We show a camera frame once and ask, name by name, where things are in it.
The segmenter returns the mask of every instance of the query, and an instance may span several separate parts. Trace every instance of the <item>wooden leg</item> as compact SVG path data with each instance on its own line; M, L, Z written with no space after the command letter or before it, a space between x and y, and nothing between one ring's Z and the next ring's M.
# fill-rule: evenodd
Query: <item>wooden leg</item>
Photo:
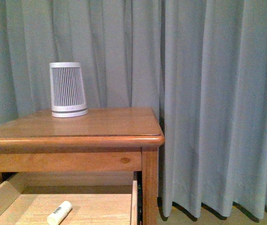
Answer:
M142 149L143 225L155 225L157 217L158 148Z

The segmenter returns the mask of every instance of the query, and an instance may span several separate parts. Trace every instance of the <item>gray stripe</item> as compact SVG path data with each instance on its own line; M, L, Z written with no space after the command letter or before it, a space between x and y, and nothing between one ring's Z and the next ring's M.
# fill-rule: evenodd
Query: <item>gray stripe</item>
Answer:
M53 110L52 110L52 112L54 112L54 113L61 113L61 114L64 114L64 113L78 113L78 112L83 112L83 111L85 111L85 110L87 110L87 108L85 108L85 109L80 109L80 110L76 110L76 111L63 111L63 112L53 111Z

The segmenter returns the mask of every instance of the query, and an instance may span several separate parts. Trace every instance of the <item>round wood knot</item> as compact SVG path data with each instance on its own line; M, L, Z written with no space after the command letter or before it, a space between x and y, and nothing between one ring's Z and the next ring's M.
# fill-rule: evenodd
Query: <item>round wood knot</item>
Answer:
M126 164L130 162L130 158L121 158L121 162Z

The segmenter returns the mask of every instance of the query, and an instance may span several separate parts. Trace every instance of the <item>open drawer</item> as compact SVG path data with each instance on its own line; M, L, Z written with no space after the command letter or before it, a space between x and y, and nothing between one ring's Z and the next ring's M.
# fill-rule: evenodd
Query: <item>open drawer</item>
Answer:
M133 172L64 173L63 178L48 174L17 173L0 185L0 225L47 224L48 215L63 201L73 209L62 225L137 224Z

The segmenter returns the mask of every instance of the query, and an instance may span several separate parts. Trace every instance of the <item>air purifier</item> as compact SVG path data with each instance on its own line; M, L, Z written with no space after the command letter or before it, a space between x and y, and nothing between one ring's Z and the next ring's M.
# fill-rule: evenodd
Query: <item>air purifier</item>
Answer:
M80 63L50 63L50 80L52 116L75 117L87 114Z

